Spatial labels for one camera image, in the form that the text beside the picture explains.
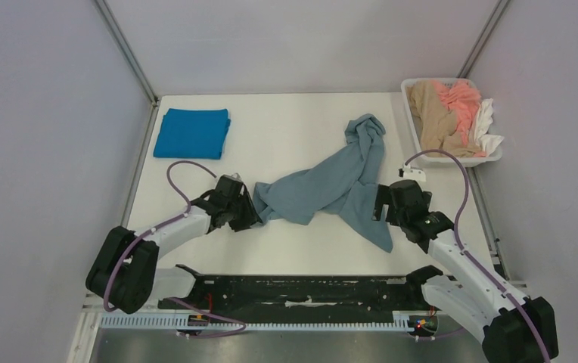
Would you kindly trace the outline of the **grey-blue t shirt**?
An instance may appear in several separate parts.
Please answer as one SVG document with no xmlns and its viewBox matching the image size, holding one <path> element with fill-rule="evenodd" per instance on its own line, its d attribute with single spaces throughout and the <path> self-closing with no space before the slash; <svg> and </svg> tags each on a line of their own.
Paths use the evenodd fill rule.
<svg viewBox="0 0 578 363">
<path fill-rule="evenodd" d="M 384 125 L 372 114 L 351 120 L 346 144 L 314 167 L 273 183 L 257 182 L 253 205 L 263 223 L 275 219 L 308 225 L 316 213 L 339 216 L 386 253 L 393 250 L 387 223 L 373 216 L 384 158 Z"/>
</svg>

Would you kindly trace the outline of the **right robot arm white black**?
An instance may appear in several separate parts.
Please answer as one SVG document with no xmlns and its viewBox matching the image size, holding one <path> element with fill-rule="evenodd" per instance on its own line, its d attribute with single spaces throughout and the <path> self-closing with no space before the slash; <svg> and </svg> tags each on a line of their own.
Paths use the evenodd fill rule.
<svg viewBox="0 0 578 363">
<path fill-rule="evenodd" d="M 401 229 L 407 240 L 443 266 L 406 275 L 407 303 L 445 312 L 481 345 L 489 362 L 548 362 L 559 354 L 555 311 L 487 268 L 460 241 L 444 213 L 431 211 L 431 194 L 416 181 L 378 187 L 374 219 Z"/>
</svg>

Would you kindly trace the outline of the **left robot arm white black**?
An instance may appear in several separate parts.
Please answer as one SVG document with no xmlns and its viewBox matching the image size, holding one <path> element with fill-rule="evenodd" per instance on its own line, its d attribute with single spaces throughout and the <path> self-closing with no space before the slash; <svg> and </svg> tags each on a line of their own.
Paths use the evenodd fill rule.
<svg viewBox="0 0 578 363">
<path fill-rule="evenodd" d="M 222 175 L 215 188 L 151 228 L 112 228 L 85 280 L 107 312 L 137 312 L 150 300 L 177 298 L 188 309 L 204 303 L 206 290 L 189 268 L 160 268 L 159 260 L 183 244 L 227 225 L 234 232 L 261 222 L 246 185 L 236 175 Z"/>
</svg>

